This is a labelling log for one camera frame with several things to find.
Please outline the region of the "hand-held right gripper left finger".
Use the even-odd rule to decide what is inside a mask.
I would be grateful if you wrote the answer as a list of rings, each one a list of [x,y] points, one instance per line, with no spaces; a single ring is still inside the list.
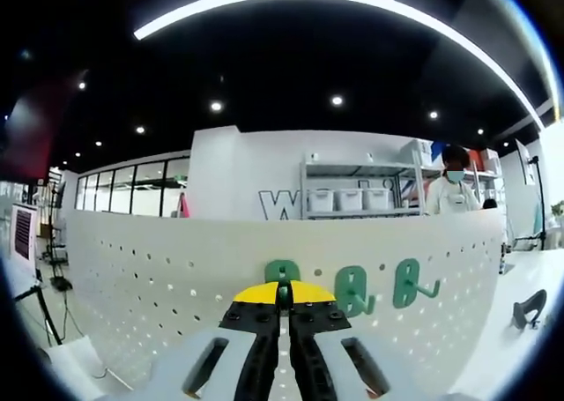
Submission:
[[[278,283],[237,294],[218,327],[157,360],[133,400],[266,400],[278,366]]]

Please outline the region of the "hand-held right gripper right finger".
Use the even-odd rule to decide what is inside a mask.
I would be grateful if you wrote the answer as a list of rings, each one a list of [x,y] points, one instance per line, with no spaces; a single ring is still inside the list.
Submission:
[[[288,283],[290,360],[304,400],[431,400],[396,353],[356,330],[324,288]]]

